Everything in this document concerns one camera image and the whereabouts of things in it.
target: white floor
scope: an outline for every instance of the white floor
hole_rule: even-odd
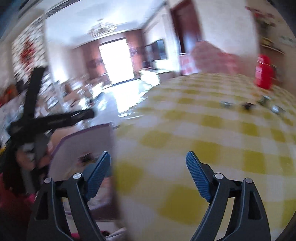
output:
[[[116,86],[109,87],[101,93],[95,101],[95,109],[98,111],[92,120],[95,124],[113,122],[113,126],[120,124],[120,117],[130,107],[143,100],[142,96],[151,89],[141,79],[129,81]]]

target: flowers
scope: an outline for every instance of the flowers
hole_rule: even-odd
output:
[[[274,15],[271,13],[262,13],[260,10],[250,7],[245,7],[247,10],[251,11],[254,15],[254,18],[259,25],[266,25],[275,27],[276,24],[274,23]]]

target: white wall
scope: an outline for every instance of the white wall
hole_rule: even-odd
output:
[[[144,29],[144,40],[146,45],[159,39],[164,40],[167,59],[155,61],[155,67],[179,72],[180,65],[178,59],[177,38],[170,11],[167,6],[162,7]]]
[[[80,50],[73,50],[70,46],[57,41],[48,41],[47,51],[54,81],[64,82],[87,73]]]
[[[239,56],[241,72],[254,77],[258,42],[254,20],[245,9],[246,0],[192,0],[203,40]],[[181,0],[169,0],[170,7]]]
[[[8,43],[0,43],[0,89],[5,89],[11,83],[10,71],[12,63],[9,61],[11,46]]]

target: red decoration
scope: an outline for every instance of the red decoration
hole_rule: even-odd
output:
[[[270,66],[270,59],[266,55],[258,56],[258,64],[256,67],[256,80],[255,84],[263,89],[269,90],[272,84],[272,77],[274,71]]]
[[[33,43],[30,41],[29,37],[26,38],[24,49],[20,53],[20,60],[24,65],[25,71],[29,72],[32,68],[32,64],[34,61],[35,48]]]

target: table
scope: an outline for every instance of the table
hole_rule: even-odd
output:
[[[256,105],[262,95],[283,118]],[[185,164],[193,150],[228,179],[253,179],[263,200],[272,240],[296,210],[295,97],[274,86],[259,89],[243,75],[193,74],[149,90],[116,130],[113,159],[119,207],[135,241],[190,240],[208,207]],[[232,102],[226,109],[220,101]],[[224,236],[229,199],[217,238]]]

